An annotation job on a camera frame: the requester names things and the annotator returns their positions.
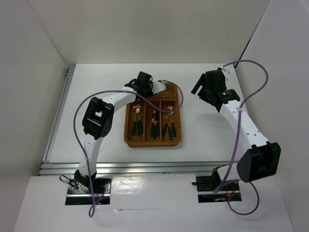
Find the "brown wicker tray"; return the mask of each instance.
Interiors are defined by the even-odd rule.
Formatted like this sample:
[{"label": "brown wicker tray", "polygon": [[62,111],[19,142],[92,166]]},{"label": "brown wicker tray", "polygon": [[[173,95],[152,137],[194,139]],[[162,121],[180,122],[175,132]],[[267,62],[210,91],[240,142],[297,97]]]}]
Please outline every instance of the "brown wicker tray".
[{"label": "brown wicker tray", "polygon": [[[178,90],[174,85],[166,84],[166,90],[160,92],[156,95],[153,95],[148,100],[163,110],[168,110],[168,105],[174,106],[174,109],[178,107]],[[142,111],[140,113],[141,120],[143,123],[143,134],[141,135],[132,135],[132,128],[135,119],[135,113],[133,112],[133,106],[140,104]],[[180,113],[176,111],[173,116],[173,122],[176,129],[176,137],[171,141],[169,139],[169,133],[166,132],[165,136],[162,137],[162,130],[165,123],[167,122],[164,118],[164,113],[159,112],[159,128],[160,135],[153,139],[150,136],[150,130],[152,126],[152,116],[154,108],[143,100],[136,100],[133,103],[126,105],[126,119],[125,119],[125,133],[124,140],[129,147],[160,147],[160,146],[176,146],[182,139],[181,123],[180,123]]]}]

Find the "robotic arm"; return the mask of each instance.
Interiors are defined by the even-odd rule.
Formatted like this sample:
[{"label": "robotic arm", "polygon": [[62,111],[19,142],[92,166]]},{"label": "robotic arm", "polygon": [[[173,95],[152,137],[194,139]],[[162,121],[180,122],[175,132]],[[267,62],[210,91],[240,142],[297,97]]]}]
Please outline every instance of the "robotic arm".
[{"label": "robotic arm", "polygon": [[[92,180],[96,178],[97,174],[97,159],[101,143],[112,128],[113,114],[137,98],[135,94],[126,91],[135,92],[148,98],[166,90],[164,83],[152,82],[152,79],[151,75],[140,72],[137,79],[133,79],[122,88],[123,92],[114,93],[103,99],[93,97],[90,100],[82,125],[85,132],[84,148],[88,154]],[[84,156],[83,158],[75,171],[74,179],[88,188],[90,185],[89,173],[86,159]]]},{"label": "robotic arm", "polygon": [[[216,107],[226,118],[235,132],[238,128],[238,114],[241,110],[239,141],[244,155],[237,164],[233,164],[227,177],[229,180],[242,180],[246,183],[276,174],[281,148],[278,143],[271,143],[255,126],[244,109],[240,109],[240,97],[233,89],[226,90],[225,73],[218,70],[203,73],[191,91],[200,99]],[[228,166],[215,168],[212,180],[215,185],[221,182]]]}]

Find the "white wall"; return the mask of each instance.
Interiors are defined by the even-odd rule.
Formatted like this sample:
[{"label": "white wall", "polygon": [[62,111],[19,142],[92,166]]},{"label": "white wall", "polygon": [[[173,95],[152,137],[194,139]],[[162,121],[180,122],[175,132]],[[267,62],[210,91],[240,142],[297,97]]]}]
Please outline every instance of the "white wall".
[{"label": "white wall", "polygon": [[[295,231],[307,231],[309,0],[272,0],[242,59],[269,72],[268,85],[247,107],[282,148],[277,179]],[[244,96],[264,82],[263,71],[252,64],[239,64],[236,71]]]},{"label": "white wall", "polygon": [[66,67],[26,0],[0,1],[0,225],[12,231],[43,157]]},{"label": "white wall", "polygon": [[238,59],[269,0],[28,0],[68,63]]}]

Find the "purple hose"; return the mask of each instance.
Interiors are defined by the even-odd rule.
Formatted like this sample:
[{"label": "purple hose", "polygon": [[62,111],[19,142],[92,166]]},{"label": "purple hose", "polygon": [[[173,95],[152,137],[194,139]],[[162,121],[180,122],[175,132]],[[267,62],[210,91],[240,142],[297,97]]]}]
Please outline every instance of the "purple hose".
[{"label": "purple hose", "polygon": [[182,90],[179,88],[179,86],[176,85],[175,83],[173,83],[173,82],[171,82],[171,81],[166,81],[166,80],[162,80],[162,81],[163,81],[163,82],[170,83],[170,84],[172,84],[172,85],[175,85],[175,86],[179,89],[180,94],[181,94],[181,96],[182,96],[182,101],[181,101],[179,107],[176,108],[176,109],[173,110],[173,111],[161,110],[160,108],[158,108],[158,107],[156,107],[155,105],[153,105],[149,100],[147,100],[146,98],[144,98],[142,95],[140,95],[140,94],[138,94],[138,93],[136,93],[136,92],[133,92],[133,91],[124,91],[124,90],[106,90],[106,91],[100,91],[100,92],[91,94],[90,96],[86,97],[86,98],[79,104],[79,106],[77,107],[77,109],[76,109],[76,111],[75,111],[75,114],[74,114],[74,118],[73,118],[73,130],[74,130],[74,135],[75,135],[75,137],[76,137],[76,140],[77,140],[79,146],[81,147],[81,149],[83,150],[83,153],[84,153],[84,155],[85,155],[85,157],[86,157],[86,163],[87,163],[87,169],[88,169],[88,177],[89,177],[89,181],[90,181],[90,190],[91,190],[91,197],[92,197],[92,206],[90,207],[89,213],[88,213],[88,214],[89,214],[89,217],[91,217],[91,218],[93,217],[93,215],[94,215],[94,213],[95,213],[96,204],[97,204],[98,202],[100,202],[101,200],[103,200],[104,197],[101,198],[101,199],[99,199],[99,200],[97,200],[97,201],[95,200],[94,191],[93,191],[93,185],[92,185],[92,179],[91,179],[91,172],[90,172],[90,166],[89,166],[88,155],[87,155],[87,152],[86,152],[86,150],[85,150],[85,148],[84,148],[84,146],[83,146],[81,140],[79,139],[79,137],[78,137],[78,135],[77,135],[77,131],[76,131],[76,117],[77,117],[78,111],[80,110],[80,108],[82,107],[82,105],[83,105],[88,99],[90,99],[90,98],[92,98],[92,97],[94,97],[94,96],[96,96],[96,95],[98,95],[98,94],[103,94],[103,93],[123,93],[123,92],[126,92],[126,93],[132,93],[132,94],[137,95],[138,97],[140,97],[140,98],[142,98],[143,100],[145,100],[146,102],[148,102],[153,108],[155,108],[155,109],[157,109],[157,110],[159,110],[159,111],[161,111],[161,112],[164,112],[164,113],[174,113],[174,112],[176,112],[177,110],[179,110],[179,108],[183,105],[183,92],[182,92]]},{"label": "purple hose", "polygon": [[[246,97],[246,98],[242,101],[242,103],[240,104],[240,107],[239,107],[239,108],[242,108],[243,105],[246,103],[246,101],[247,101],[248,99],[250,99],[252,96],[254,96],[254,95],[257,94],[258,92],[260,92],[260,91],[266,86],[266,84],[267,84],[267,82],[268,82],[268,72],[267,72],[267,70],[266,70],[261,64],[259,64],[259,63],[256,62],[256,61],[250,60],[250,59],[243,59],[243,60],[233,61],[233,62],[230,62],[230,63],[228,63],[228,64],[225,64],[223,67],[226,67],[226,66],[228,66],[228,65],[235,64],[235,63],[238,63],[238,62],[250,62],[250,63],[256,64],[257,66],[259,66],[260,68],[263,69],[263,71],[265,72],[265,75],[266,75],[264,84],[263,84],[257,91],[253,92],[252,94],[250,94],[248,97]],[[233,150],[232,158],[231,158],[230,164],[229,164],[229,166],[228,166],[228,169],[227,169],[227,171],[226,171],[226,174],[225,174],[225,176],[224,176],[222,182],[221,182],[220,185],[214,190],[213,194],[217,194],[218,191],[224,186],[225,181],[226,181],[226,179],[227,179],[227,177],[228,177],[228,175],[230,174],[230,171],[231,171],[231,169],[232,169],[232,165],[233,165],[233,163],[234,163],[234,159],[235,159],[235,155],[236,155],[236,151],[237,151],[237,147],[238,147],[238,143],[239,143],[240,121],[241,121],[241,110],[239,110],[239,113],[238,113],[237,133],[236,133],[236,140],[235,140],[235,145],[234,145],[234,150]],[[256,192],[256,195],[257,195],[258,201],[257,201],[256,207],[254,208],[254,210],[252,210],[252,211],[250,211],[250,212],[248,212],[248,213],[246,213],[246,214],[238,213],[238,212],[236,212],[234,209],[231,208],[230,203],[229,203],[230,198],[231,198],[231,197],[230,197],[230,198],[228,199],[228,206],[231,208],[231,210],[232,210],[234,213],[237,213],[237,214],[239,214],[239,215],[249,215],[249,214],[252,214],[252,213],[258,208],[259,203],[260,203],[260,199],[259,199],[258,192],[257,192],[255,186],[254,186],[251,182],[249,182],[249,183],[253,186],[253,188],[254,188],[254,190],[255,190],[255,192]]]}]

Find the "purple cable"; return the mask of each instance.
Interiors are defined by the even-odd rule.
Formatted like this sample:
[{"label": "purple cable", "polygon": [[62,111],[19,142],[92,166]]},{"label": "purple cable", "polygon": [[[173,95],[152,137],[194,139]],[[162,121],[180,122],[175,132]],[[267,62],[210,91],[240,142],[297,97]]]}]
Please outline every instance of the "purple cable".
[{"label": "purple cable", "polygon": [[88,177],[89,177],[89,181],[90,181],[90,190],[91,190],[91,197],[92,197],[92,206],[90,207],[89,212],[88,212],[89,217],[91,217],[91,218],[93,217],[93,215],[94,215],[94,213],[95,213],[96,204],[97,204],[98,202],[100,202],[101,200],[103,200],[104,197],[101,198],[101,199],[99,199],[99,200],[97,200],[97,201],[95,200],[95,195],[94,195],[94,191],[93,191],[93,185],[92,185],[92,179],[91,179],[91,172],[90,172],[90,165],[89,165],[88,155],[87,155],[87,152],[86,152],[86,150],[85,150],[85,148],[84,148],[82,142],[80,141],[80,139],[79,139],[79,137],[78,137],[78,135],[77,135],[77,131],[76,131],[76,117],[77,117],[78,111],[80,110],[80,108],[82,107],[82,105],[83,105],[88,99],[90,99],[90,98],[92,98],[92,97],[94,97],[94,96],[96,96],[96,95],[103,94],[103,93],[123,93],[123,92],[126,92],[126,93],[132,93],[132,94],[137,95],[138,97],[140,97],[140,98],[142,98],[143,100],[145,100],[146,102],[148,102],[153,108],[155,108],[155,109],[158,110],[158,111],[161,111],[161,112],[164,112],[164,113],[174,113],[174,112],[176,112],[177,110],[179,110],[180,107],[183,105],[183,92],[182,92],[182,90],[179,88],[179,86],[176,85],[175,83],[173,83],[173,82],[171,82],[171,81],[166,81],[166,80],[162,80],[162,81],[163,81],[163,82],[170,83],[170,84],[176,86],[176,87],[179,89],[179,91],[180,91],[180,94],[181,94],[181,96],[182,96],[182,101],[181,101],[179,107],[176,108],[175,110],[172,110],[172,111],[162,110],[162,109],[156,107],[156,106],[155,106],[154,104],[152,104],[149,100],[147,100],[146,98],[144,98],[142,95],[140,95],[140,94],[138,94],[138,93],[136,93],[136,92],[133,92],[133,91],[126,91],[126,90],[106,90],[106,91],[100,91],[100,92],[91,94],[90,96],[86,97],[86,98],[79,104],[79,106],[77,107],[77,109],[76,109],[76,111],[75,111],[75,114],[74,114],[74,118],[73,118],[73,130],[74,130],[75,138],[76,138],[76,140],[77,140],[79,146],[80,146],[81,149],[83,150],[83,153],[84,153],[84,155],[85,155],[85,157],[86,157],[86,163],[87,163],[87,169],[88,169]]},{"label": "purple cable", "polygon": [[[246,97],[246,98],[242,101],[242,103],[240,104],[240,107],[239,107],[239,108],[242,108],[243,105],[246,103],[246,101],[247,101],[248,99],[250,99],[252,96],[254,96],[254,95],[257,94],[258,92],[260,92],[260,91],[266,86],[266,84],[267,84],[267,82],[268,82],[268,72],[267,72],[267,70],[266,70],[260,63],[258,63],[258,62],[256,62],[256,61],[253,61],[253,60],[250,60],[250,59],[243,59],[243,60],[233,61],[233,62],[230,62],[230,63],[228,63],[228,64],[225,64],[223,67],[226,67],[226,66],[231,65],[231,64],[234,64],[234,63],[239,63],[239,62],[250,62],[250,63],[256,64],[256,65],[259,66],[261,69],[263,69],[263,71],[265,72],[265,75],[266,75],[264,84],[263,84],[257,91],[253,92],[252,94],[250,94],[248,97]],[[217,192],[225,185],[225,181],[226,181],[226,179],[227,179],[227,177],[228,177],[228,175],[230,174],[230,171],[231,171],[231,169],[232,169],[232,165],[233,165],[233,163],[234,163],[234,159],[235,159],[235,156],[236,156],[236,151],[237,151],[237,147],[238,147],[238,143],[239,143],[240,121],[241,121],[241,110],[240,110],[239,113],[238,113],[237,133],[236,133],[236,140],[235,140],[234,150],[233,150],[233,154],[232,154],[232,159],[231,159],[231,161],[230,161],[230,164],[229,164],[229,166],[228,166],[228,169],[227,169],[227,171],[226,171],[226,174],[225,174],[225,176],[224,176],[222,182],[221,182],[220,185],[214,190],[213,194],[217,194]],[[255,192],[256,192],[256,195],[257,195],[257,204],[256,204],[256,207],[255,207],[252,211],[250,211],[250,212],[248,212],[248,213],[245,213],[245,214],[239,213],[239,212],[235,211],[234,209],[232,209],[232,207],[230,206],[229,201],[230,201],[230,199],[231,199],[231,197],[232,197],[232,196],[231,196],[231,197],[228,198],[228,206],[229,206],[230,209],[231,209],[234,213],[236,213],[236,214],[239,214],[239,215],[250,215],[250,214],[252,214],[253,212],[255,212],[255,211],[257,210],[257,208],[258,208],[258,206],[259,206],[259,204],[260,204],[260,197],[259,197],[259,194],[258,194],[258,192],[257,192],[257,189],[255,188],[255,186],[254,186],[251,182],[249,182],[249,183],[253,186],[253,188],[254,188],[254,190],[255,190]]]}]

